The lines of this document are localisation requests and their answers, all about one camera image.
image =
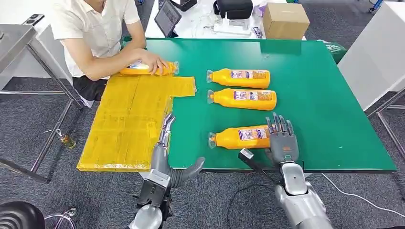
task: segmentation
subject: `floor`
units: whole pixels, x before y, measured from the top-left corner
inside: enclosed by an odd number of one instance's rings
[[[311,20],[307,39],[337,41],[349,48],[371,15],[369,4],[357,1],[302,0]],[[147,14],[147,7],[142,8]],[[149,16],[141,15],[145,23]],[[56,90],[49,79],[13,78],[5,90]],[[42,143],[62,111],[63,96],[0,96],[0,157],[18,161],[29,168],[41,150]],[[75,167],[83,150],[97,105],[82,111],[72,107],[62,125],[76,141],[68,150],[55,140],[39,169],[39,174],[52,178],[41,185],[0,167],[0,203],[23,200],[38,206],[47,215],[78,208],[75,221],[79,229],[124,229],[133,219],[135,200],[142,178],[137,173],[79,172]],[[405,114],[388,111],[386,117],[405,143]],[[405,161],[384,131],[376,116],[370,119],[377,134],[399,169]],[[405,212],[405,176],[394,174],[330,174],[342,190],[361,195],[378,206]],[[375,209],[364,201],[340,194],[321,175],[311,175],[327,207],[327,214],[337,229],[377,229],[405,225],[405,219]],[[257,173],[200,173],[195,179],[172,191],[173,213],[165,224],[168,229],[288,229],[288,221],[276,204],[272,191],[254,187],[239,193],[230,207],[230,225],[226,215],[232,195],[250,184],[273,184]]]

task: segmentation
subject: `black bag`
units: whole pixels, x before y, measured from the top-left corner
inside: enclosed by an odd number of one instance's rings
[[[214,13],[228,19],[247,19],[252,14],[252,0],[217,0],[214,2]]]

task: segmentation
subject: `robotic hand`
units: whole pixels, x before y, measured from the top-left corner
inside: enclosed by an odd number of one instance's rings
[[[301,166],[295,163],[299,152],[291,122],[276,113],[273,113],[273,119],[274,123],[266,118],[271,143],[271,151],[266,155],[283,177],[275,187],[277,201],[294,229],[333,229],[322,200],[305,181]],[[247,149],[241,150],[239,158],[253,169],[263,169],[252,160],[253,153]]]
[[[169,113],[163,121],[159,141],[152,152],[150,172],[144,179],[140,195],[137,197],[135,219],[130,229],[160,229],[171,216],[170,189],[177,188],[195,177],[203,168],[205,158],[200,157],[195,164],[184,170],[173,169],[169,165],[169,137],[175,117]]]

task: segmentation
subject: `white cable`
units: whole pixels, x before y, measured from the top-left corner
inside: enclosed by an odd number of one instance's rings
[[[342,190],[340,190],[340,189],[335,185],[335,183],[334,183],[333,181],[331,181],[331,180],[329,179],[329,177],[327,177],[327,176],[326,176],[325,174],[323,174],[323,173],[322,173],[322,175],[323,175],[340,193],[342,193],[342,194],[344,194],[344,195],[347,195],[347,196],[358,197],[358,198],[360,198],[360,199],[366,201],[367,203],[371,204],[373,207],[375,207],[375,208],[377,208],[377,209],[384,210],[384,211],[389,211],[389,212],[395,213],[395,214],[397,214],[397,215],[399,215],[399,216],[405,218],[405,216],[402,215],[401,213],[396,212],[396,211],[394,211],[394,210],[390,210],[390,209],[386,209],[386,208],[381,208],[381,207],[379,207],[379,206],[373,204],[372,202],[370,202],[369,200],[367,200],[367,199],[365,199],[365,198],[363,198],[363,197],[361,197],[361,196],[358,196],[358,195],[352,194],[352,193],[343,192]]]

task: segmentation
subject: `black pants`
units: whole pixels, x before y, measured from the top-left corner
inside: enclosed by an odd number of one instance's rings
[[[84,99],[100,101],[106,88],[107,80],[92,81],[87,76],[73,77],[73,87]]]

